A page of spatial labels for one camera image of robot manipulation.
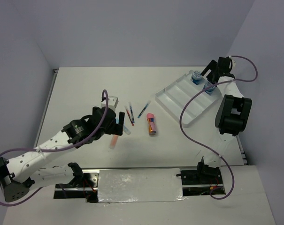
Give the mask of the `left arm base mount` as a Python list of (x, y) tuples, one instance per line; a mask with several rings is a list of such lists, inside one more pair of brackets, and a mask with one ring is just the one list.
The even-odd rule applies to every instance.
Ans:
[(79, 181), (68, 184), (56, 184), (54, 199), (80, 199), (86, 203), (97, 203), (100, 171), (97, 169), (82, 169), (83, 177)]

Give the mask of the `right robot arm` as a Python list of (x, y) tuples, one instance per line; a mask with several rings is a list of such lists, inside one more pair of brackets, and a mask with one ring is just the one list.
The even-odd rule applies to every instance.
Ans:
[(212, 94), (219, 89), (223, 99), (215, 118), (218, 137), (214, 139), (214, 152), (205, 154), (197, 165), (195, 174), (200, 183), (207, 183), (219, 175), (221, 157), (229, 143), (246, 128), (252, 100), (244, 97), (238, 89), (231, 73), (234, 64), (230, 56), (220, 57), (218, 61), (212, 60), (201, 73), (209, 72), (203, 87), (205, 92)]

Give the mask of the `red pen refill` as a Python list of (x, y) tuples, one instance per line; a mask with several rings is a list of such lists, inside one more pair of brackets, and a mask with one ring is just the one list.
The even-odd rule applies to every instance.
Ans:
[(128, 108), (127, 108), (126, 106), (124, 106), (124, 108), (125, 108), (125, 110), (126, 110), (126, 113), (127, 113), (127, 115), (128, 115), (128, 118), (129, 118), (129, 120), (130, 120), (131, 125), (134, 126), (134, 122), (133, 122), (133, 120), (132, 120), (132, 118), (131, 118), (131, 115), (130, 115), (130, 112), (129, 112)]

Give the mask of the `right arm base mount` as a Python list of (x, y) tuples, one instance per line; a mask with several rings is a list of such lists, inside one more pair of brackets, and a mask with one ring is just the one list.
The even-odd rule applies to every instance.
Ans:
[(197, 168), (181, 169), (176, 175), (181, 179), (183, 196), (225, 195), (219, 167), (211, 168), (198, 163)]

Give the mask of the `blue jar patterned lid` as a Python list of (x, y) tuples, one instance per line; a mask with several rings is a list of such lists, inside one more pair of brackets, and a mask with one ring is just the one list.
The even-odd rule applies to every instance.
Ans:
[(193, 71), (192, 75), (191, 75), (191, 81), (194, 84), (198, 85), (198, 84), (200, 84), (201, 80), (202, 80), (201, 72), (198, 71), (198, 70)]

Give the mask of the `dark blue pen refill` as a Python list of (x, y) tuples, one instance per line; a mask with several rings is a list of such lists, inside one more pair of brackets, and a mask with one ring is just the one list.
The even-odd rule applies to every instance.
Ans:
[(138, 119), (142, 116), (142, 114), (145, 112), (145, 110), (147, 109), (147, 107), (150, 105), (151, 100), (149, 100), (146, 105), (143, 107), (143, 109), (141, 110), (141, 112), (138, 115)]

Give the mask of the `orange glue stick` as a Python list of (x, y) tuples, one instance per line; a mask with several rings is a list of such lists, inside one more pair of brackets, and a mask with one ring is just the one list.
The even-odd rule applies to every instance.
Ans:
[(110, 145), (109, 145), (110, 149), (114, 149), (115, 148), (116, 143), (118, 141), (118, 137), (119, 137), (118, 135), (113, 135), (112, 140), (111, 140)]

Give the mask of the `blue capped glue stick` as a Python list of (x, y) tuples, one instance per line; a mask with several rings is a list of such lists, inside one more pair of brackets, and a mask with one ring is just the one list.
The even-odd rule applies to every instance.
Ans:
[(123, 125), (123, 132), (127, 135), (130, 135), (131, 134), (131, 131), (125, 126)]

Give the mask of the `pink capped tube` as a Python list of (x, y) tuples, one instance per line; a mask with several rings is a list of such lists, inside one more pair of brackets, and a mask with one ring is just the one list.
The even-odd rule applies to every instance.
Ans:
[(155, 117), (152, 113), (148, 113), (146, 118), (148, 122), (148, 134), (150, 136), (155, 136), (157, 134), (157, 129), (155, 125)]

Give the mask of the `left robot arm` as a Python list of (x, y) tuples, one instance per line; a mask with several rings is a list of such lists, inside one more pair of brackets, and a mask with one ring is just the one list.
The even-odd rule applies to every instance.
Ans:
[(22, 149), (20, 156), (6, 159), (0, 154), (0, 188), (3, 206), (17, 206), (27, 200), (30, 191), (53, 185), (78, 187), (87, 178), (78, 163), (46, 167), (60, 156), (90, 144), (103, 135), (123, 134), (124, 112), (116, 114), (110, 108), (93, 107), (92, 114), (73, 120), (45, 143), (33, 149)]

